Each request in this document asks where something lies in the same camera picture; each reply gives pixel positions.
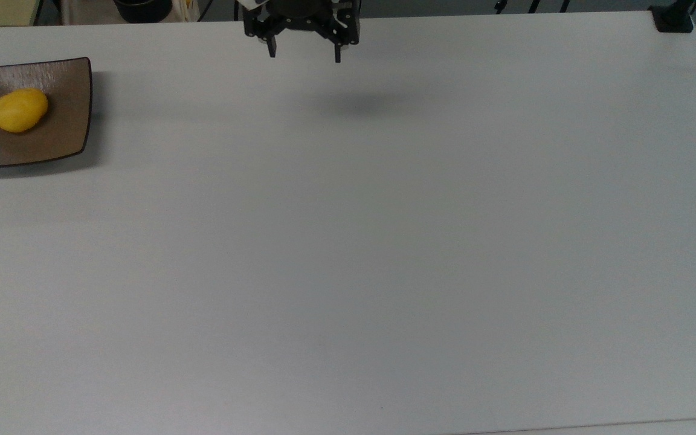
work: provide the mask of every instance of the lemon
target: lemon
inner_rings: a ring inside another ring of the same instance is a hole
[[[47,96],[36,88],[22,88],[0,97],[0,129],[25,132],[47,113]]]

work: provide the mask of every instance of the floor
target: floor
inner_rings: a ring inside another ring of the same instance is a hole
[[[209,0],[197,0],[205,7]],[[555,13],[563,0],[541,0],[536,13]],[[503,13],[526,13],[532,0],[508,0]],[[581,11],[645,11],[650,5],[669,5],[671,0],[571,0],[568,12]],[[204,21],[228,21],[233,16],[232,0],[213,0]],[[448,16],[494,14],[494,0],[364,0],[362,18],[390,16]],[[58,14],[50,1],[45,1],[39,24],[56,23]]]

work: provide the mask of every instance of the black clamp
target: black clamp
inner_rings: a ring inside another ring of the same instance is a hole
[[[308,30],[328,39],[335,46],[335,62],[341,60],[343,47],[359,44],[359,17],[351,0],[270,0],[259,8],[243,8],[243,30],[268,45],[270,57],[276,57],[276,35],[290,30]]]

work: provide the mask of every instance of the black bucket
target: black bucket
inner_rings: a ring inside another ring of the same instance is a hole
[[[114,0],[127,22],[159,22],[171,12],[171,0]]]

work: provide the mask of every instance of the square plate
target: square plate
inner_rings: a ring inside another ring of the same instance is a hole
[[[85,149],[93,99],[89,58],[0,66],[0,96],[19,88],[42,90],[49,108],[30,130],[0,129],[0,167],[63,159]]]

